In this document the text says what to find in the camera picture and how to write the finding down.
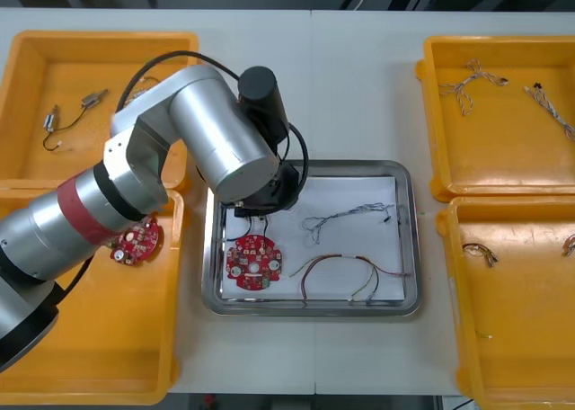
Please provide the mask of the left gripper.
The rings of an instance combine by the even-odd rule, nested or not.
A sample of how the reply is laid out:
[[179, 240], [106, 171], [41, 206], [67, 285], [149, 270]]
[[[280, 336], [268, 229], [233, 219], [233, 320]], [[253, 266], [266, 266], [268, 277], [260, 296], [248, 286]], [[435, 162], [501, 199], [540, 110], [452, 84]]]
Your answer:
[[[261, 189], [250, 196], [250, 215], [263, 216], [263, 236], [269, 228], [268, 214], [281, 211], [295, 202], [300, 173], [290, 163], [279, 166], [278, 173]], [[252, 217], [248, 217], [248, 228], [243, 236], [252, 231]]]

